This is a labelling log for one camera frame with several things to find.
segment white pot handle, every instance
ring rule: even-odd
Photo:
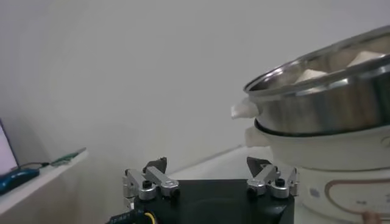
[[[245,145],[248,148],[266,147],[269,146],[269,141],[256,127],[252,126],[245,130]]]
[[[261,110],[248,98],[244,98],[240,103],[232,106],[230,112],[232,119],[254,118],[260,115]]]

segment computer screen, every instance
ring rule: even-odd
[[[0,175],[8,173],[10,169],[16,166],[18,166],[18,163],[0,123]]]

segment screw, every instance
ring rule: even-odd
[[[144,180],[143,182],[142,182],[142,188],[143,189],[149,189],[149,188],[151,188],[152,187],[152,182],[151,181],[149,181],[149,180]]]
[[[275,185],[277,187],[284,187],[285,184],[286,184],[285,181],[283,179],[281,179],[281,178],[278,178],[277,180],[275,180]]]

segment white shelf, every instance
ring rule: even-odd
[[[39,188],[59,177],[62,173],[84,160],[87,156],[88,152],[84,151],[73,158],[68,164],[59,167],[48,166],[42,168],[39,176],[0,196],[0,215],[32,195]]]

